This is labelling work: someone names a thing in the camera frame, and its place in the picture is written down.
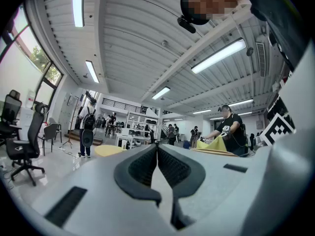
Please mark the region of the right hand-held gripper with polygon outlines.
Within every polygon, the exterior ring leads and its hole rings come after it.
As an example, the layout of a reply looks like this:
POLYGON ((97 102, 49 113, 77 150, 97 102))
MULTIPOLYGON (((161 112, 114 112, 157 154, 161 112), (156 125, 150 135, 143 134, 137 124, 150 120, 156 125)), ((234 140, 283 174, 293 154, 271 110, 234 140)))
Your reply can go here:
POLYGON ((280 91, 295 132, 263 147, 244 178, 242 236, 315 234, 315 42, 280 91))

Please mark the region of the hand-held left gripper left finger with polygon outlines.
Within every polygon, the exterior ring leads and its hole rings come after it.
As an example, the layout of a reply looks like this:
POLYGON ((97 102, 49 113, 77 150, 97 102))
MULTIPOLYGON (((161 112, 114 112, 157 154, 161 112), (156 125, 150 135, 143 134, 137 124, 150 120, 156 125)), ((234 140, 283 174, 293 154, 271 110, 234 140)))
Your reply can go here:
POLYGON ((157 146, 149 145, 120 162, 114 169, 114 180, 130 197, 153 201, 158 207, 162 201, 161 194, 151 188, 157 161, 157 146))

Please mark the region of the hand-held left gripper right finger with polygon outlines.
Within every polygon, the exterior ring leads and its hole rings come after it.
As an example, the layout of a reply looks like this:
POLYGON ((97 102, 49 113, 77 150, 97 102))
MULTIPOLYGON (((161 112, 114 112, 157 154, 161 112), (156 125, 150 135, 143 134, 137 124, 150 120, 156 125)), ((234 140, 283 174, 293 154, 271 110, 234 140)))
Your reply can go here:
POLYGON ((157 147, 157 160, 160 171, 172 189, 170 223, 177 230, 183 229, 193 224, 194 220, 182 212, 179 200, 195 194, 206 177, 205 169, 197 161, 166 145, 157 147))

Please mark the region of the yellow cloth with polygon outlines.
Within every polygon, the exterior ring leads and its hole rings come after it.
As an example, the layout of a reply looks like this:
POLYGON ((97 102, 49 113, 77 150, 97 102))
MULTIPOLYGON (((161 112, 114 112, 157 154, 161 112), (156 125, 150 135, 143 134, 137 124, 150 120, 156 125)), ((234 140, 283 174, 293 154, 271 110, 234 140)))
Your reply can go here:
POLYGON ((224 140, 222 136, 216 137, 212 142, 209 144, 206 142, 203 142, 201 140, 197 141, 196 145, 197 149, 210 149, 210 150, 219 150, 219 151, 224 151, 227 152, 224 140))

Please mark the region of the round wooden table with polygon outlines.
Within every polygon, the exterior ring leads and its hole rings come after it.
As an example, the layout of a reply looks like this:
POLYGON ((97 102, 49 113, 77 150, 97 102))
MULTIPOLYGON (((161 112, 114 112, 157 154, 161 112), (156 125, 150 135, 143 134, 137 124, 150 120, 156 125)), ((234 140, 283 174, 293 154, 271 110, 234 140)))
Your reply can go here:
POLYGON ((126 149, 112 145, 100 145, 94 149, 95 154, 101 157, 107 157, 124 151, 126 151, 126 149))

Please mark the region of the long ceiling light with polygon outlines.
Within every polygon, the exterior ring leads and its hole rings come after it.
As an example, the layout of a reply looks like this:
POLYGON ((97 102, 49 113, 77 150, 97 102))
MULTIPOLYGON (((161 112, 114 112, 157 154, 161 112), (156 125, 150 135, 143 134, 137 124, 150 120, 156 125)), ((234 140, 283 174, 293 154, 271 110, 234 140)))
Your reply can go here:
POLYGON ((77 28, 84 26, 84 0, 72 0, 74 24, 77 28))
POLYGON ((161 98, 164 94, 168 93, 170 91, 170 88, 165 86, 163 89, 161 89, 159 92, 157 92, 152 99, 153 100, 157 100, 159 98, 161 98))
POLYGON ((246 43, 243 38, 238 38, 235 41, 231 42, 230 44, 226 45, 225 47, 219 49, 218 51, 214 52, 198 64, 194 65, 191 68, 191 71, 194 74, 198 74, 201 71, 211 67, 212 65, 222 61, 223 59, 245 49, 246 43))
POLYGON ((88 70, 89 70, 89 73, 90 73, 90 75, 91 75, 93 81, 94 81, 95 83, 99 83, 99 79, 98 79, 97 74, 96 74, 96 72, 95 72, 95 68, 94 68, 94 65, 93 65, 92 61, 86 60, 86 61, 85 61, 85 64, 86 64, 86 66, 87 66, 87 68, 88 68, 88 70))
POLYGON ((244 100, 244 101, 240 101, 240 102, 229 104, 229 107, 234 107, 234 106, 238 106, 238 105, 248 104, 248 103, 252 103, 252 102, 253 102, 253 99, 248 99, 248 100, 244 100))

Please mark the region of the ceiling air conditioner vent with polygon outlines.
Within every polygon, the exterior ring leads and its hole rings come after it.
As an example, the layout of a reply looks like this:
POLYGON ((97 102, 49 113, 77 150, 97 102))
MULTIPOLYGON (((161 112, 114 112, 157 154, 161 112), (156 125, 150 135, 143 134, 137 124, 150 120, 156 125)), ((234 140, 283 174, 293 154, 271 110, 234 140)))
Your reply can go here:
POLYGON ((262 42, 256 42, 256 49, 258 54, 258 62, 259 62, 259 73, 260 77, 265 78, 266 76, 266 53, 265 46, 262 42))

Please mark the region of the white shelf unit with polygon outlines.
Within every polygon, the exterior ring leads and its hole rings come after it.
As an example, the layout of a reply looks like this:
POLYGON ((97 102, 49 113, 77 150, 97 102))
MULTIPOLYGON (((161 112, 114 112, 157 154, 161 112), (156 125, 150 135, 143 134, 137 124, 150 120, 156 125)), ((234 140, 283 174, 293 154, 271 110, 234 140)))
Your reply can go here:
POLYGON ((145 114, 129 111, 126 121, 116 133, 115 145, 125 148, 140 147, 160 141, 160 120, 150 109, 145 114))

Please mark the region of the black balcony railing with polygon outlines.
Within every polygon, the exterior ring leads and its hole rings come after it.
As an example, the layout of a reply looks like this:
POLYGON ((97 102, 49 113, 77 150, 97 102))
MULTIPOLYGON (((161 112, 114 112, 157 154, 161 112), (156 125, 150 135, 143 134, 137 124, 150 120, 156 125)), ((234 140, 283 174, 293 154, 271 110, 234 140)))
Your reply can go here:
POLYGON ((110 106, 110 107, 116 107, 119 109, 140 113, 140 114, 146 114, 146 111, 147 111, 146 107, 138 107, 138 106, 130 105, 127 103, 111 100, 108 98, 103 98, 102 104, 106 106, 110 106))

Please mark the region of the wooden coat rack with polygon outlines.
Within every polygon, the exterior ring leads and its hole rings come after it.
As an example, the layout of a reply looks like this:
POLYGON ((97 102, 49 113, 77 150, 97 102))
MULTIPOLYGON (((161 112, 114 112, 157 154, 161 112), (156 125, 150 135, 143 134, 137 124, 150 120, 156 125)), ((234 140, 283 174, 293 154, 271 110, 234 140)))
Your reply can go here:
POLYGON ((68 128, 68 138, 67 138, 67 141, 63 143, 63 145, 62 145, 63 148, 65 148, 65 146, 70 146, 70 149, 72 149, 72 147, 73 147, 73 143, 71 141, 71 131, 72 131, 72 124, 73 124, 73 120, 74 120, 74 114, 75 114, 75 111, 77 109, 78 102, 79 102, 79 97, 75 96, 74 98, 75 98, 74 109, 72 111, 70 125, 68 128))

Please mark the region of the person's black shirt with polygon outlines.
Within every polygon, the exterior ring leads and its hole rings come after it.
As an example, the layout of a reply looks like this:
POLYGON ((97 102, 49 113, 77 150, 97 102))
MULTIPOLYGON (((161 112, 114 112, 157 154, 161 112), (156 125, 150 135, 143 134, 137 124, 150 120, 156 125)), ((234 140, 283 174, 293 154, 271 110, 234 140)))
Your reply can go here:
POLYGON ((251 13, 268 23, 278 47, 293 72, 309 42, 305 24, 290 0, 249 0, 251 13))

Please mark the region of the dark side chair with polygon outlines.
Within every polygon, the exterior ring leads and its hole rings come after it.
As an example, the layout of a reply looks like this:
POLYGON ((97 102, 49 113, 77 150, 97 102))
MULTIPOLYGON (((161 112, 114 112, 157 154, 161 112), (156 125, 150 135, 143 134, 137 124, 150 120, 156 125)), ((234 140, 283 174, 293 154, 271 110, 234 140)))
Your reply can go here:
POLYGON ((53 152, 54 140, 56 138, 57 132, 60 131, 60 125, 57 123, 49 124, 40 129, 38 138, 42 142, 42 151, 45 156, 45 143, 50 141, 51 144, 51 152, 53 152))

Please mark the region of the black mesh office chair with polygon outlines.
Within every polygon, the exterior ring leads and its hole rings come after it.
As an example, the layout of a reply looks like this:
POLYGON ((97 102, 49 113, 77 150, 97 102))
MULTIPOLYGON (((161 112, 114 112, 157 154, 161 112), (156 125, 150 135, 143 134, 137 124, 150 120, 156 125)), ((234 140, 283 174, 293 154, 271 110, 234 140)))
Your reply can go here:
POLYGON ((20 93, 11 90, 5 97, 5 102, 0 115, 0 147, 5 145, 8 138, 19 138, 20 127, 17 126, 17 115, 21 109, 20 93))
POLYGON ((40 148, 37 138, 44 121, 45 109, 45 104, 36 104, 35 112, 28 129, 28 139, 26 141, 15 139, 6 140, 6 153, 12 161, 12 167, 19 165, 19 168, 13 171, 10 175, 12 181, 14 181, 14 177, 18 173, 26 171, 33 186, 36 186, 36 182, 31 176, 30 170, 40 170, 42 173, 45 173, 43 167, 34 166, 32 164, 32 160, 37 159, 40 156, 40 148))

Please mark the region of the large window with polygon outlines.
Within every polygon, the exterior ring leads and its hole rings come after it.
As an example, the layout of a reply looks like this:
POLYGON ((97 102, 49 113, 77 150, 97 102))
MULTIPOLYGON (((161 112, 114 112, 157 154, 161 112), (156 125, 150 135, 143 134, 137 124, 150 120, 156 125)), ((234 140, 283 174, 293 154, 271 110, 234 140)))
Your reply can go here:
POLYGON ((28 101, 49 106, 62 78, 20 5, 0 35, 0 104, 15 90, 24 106, 28 101))

